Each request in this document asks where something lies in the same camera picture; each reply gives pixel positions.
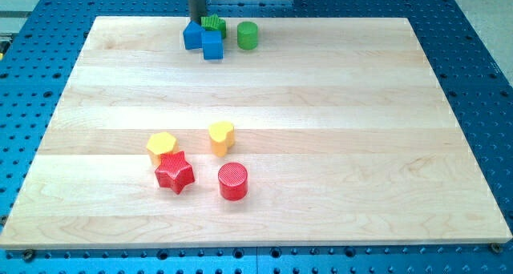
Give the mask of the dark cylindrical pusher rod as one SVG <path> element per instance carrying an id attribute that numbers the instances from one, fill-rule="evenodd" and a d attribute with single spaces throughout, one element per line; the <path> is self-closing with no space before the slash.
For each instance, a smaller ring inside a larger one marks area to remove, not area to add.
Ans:
<path id="1" fill-rule="evenodd" d="M 201 18 L 208 15 L 206 0 L 188 0 L 189 17 L 201 24 Z"/>

